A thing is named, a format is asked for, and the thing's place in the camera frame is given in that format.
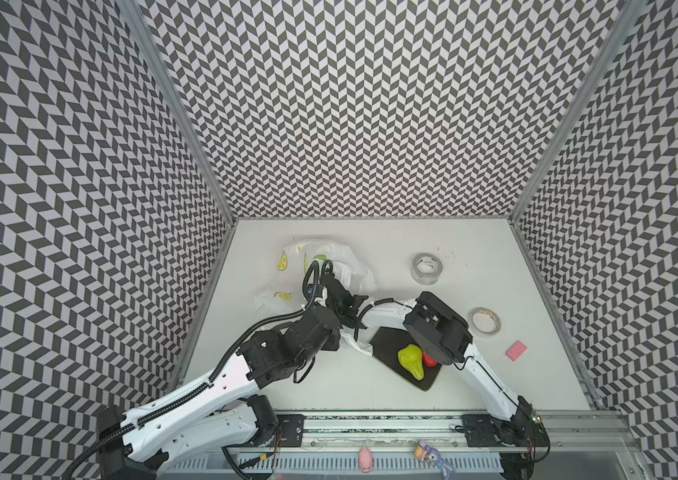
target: black and white pattern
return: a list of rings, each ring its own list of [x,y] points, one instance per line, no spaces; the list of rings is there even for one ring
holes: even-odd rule
[[[225,231],[127,35],[108,1],[0,2],[5,476],[163,393]]]
[[[678,0],[649,4],[522,228],[605,402],[678,478]]]
[[[508,214],[620,0],[140,0],[238,216]]]

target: masking tape roll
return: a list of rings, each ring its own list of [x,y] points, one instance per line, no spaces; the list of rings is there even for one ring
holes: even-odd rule
[[[442,262],[437,256],[419,254],[413,258],[411,276],[417,283],[432,285],[438,281],[440,274],[442,274]]]
[[[502,321],[496,312],[487,308],[476,308],[467,318],[469,329],[482,338],[494,336],[502,329]]]

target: black cutting board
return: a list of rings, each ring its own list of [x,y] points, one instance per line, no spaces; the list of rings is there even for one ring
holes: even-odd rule
[[[373,356],[377,360],[388,366],[417,389],[426,392],[435,382],[437,374],[440,372],[440,364],[438,363],[437,365],[430,367],[422,362],[422,366],[424,367],[424,378],[421,380],[415,379],[413,375],[411,375],[411,372],[404,369],[397,359],[398,351],[411,344],[416,346],[419,345],[407,330],[391,329],[386,326],[379,328],[379,331],[376,332],[371,339]]]

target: clear tape roll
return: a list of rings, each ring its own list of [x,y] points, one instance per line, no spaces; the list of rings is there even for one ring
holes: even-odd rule
[[[438,281],[440,274],[442,274],[442,262],[437,256],[419,254],[413,258],[411,276],[417,283],[432,285]]]

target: red toy fruit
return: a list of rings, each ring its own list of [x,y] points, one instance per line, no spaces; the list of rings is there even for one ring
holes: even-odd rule
[[[422,358],[424,359],[424,365],[426,366],[437,365],[437,362],[433,360],[429,355],[427,355],[427,352],[422,352]]]

